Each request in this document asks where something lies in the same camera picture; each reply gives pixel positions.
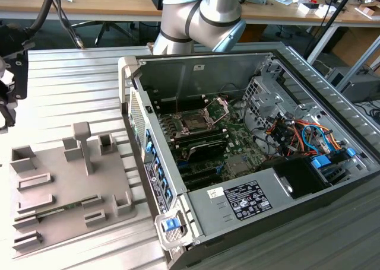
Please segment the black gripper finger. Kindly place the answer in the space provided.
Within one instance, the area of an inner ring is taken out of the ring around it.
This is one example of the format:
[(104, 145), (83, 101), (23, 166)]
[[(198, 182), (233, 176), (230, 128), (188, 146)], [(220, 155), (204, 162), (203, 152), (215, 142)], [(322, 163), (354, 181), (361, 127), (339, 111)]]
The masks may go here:
[(9, 109), (7, 106), (1, 106), (1, 114), (5, 119), (4, 125), (1, 127), (2, 129), (8, 129), (15, 125), (15, 110)]

